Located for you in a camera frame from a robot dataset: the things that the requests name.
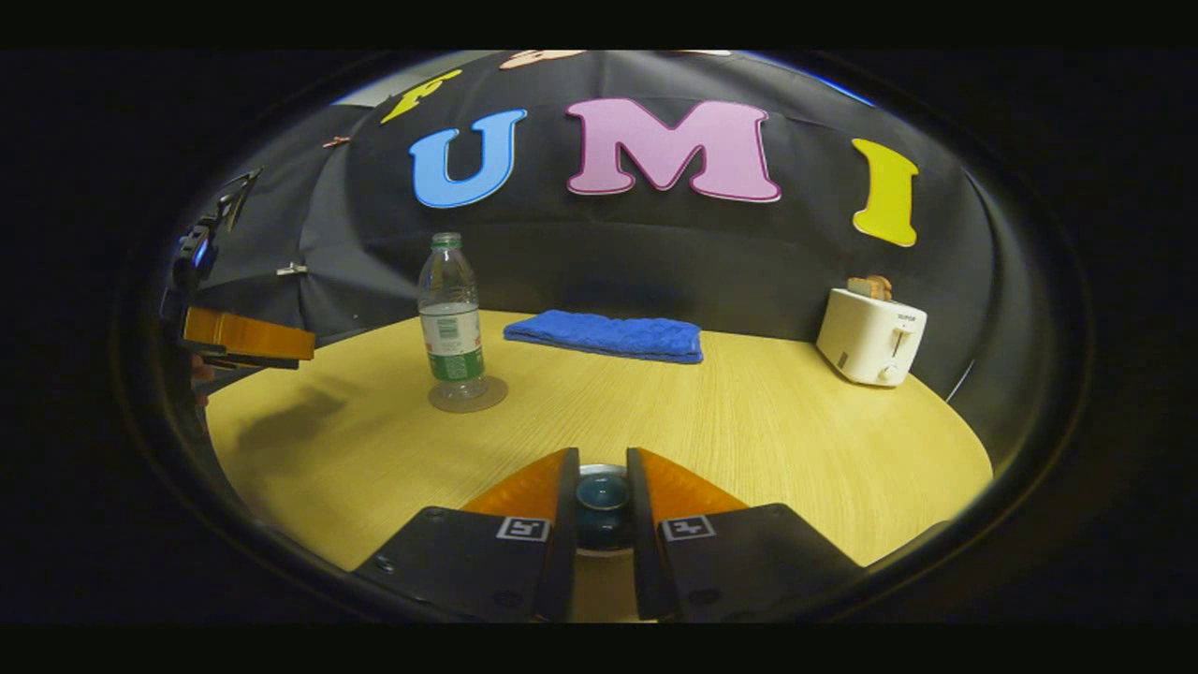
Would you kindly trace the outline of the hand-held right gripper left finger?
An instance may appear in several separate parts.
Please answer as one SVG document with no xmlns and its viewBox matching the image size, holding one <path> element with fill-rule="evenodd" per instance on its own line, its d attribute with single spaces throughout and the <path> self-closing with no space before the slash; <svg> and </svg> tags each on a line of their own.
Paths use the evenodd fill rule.
<svg viewBox="0 0 1198 674">
<path fill-rule="evenodd" d="M 530 505 L 422 508 L 353 571 L 437 623 L 564 623 L 571 614 L 580 453 L 544 457 Z"/>
</svg>

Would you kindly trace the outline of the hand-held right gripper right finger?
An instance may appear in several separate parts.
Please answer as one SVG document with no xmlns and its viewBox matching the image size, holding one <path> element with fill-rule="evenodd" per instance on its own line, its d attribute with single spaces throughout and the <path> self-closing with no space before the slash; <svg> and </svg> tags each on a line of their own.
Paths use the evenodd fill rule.
<svg viewBox="0 0 1198 674">
<path fill-rule="evenodd" d="M 864 567 L 782 504 L 749 506 L 629 448 L 633 565 L 643 623 L 787 623 L 819 615 Z"/>
</svg>

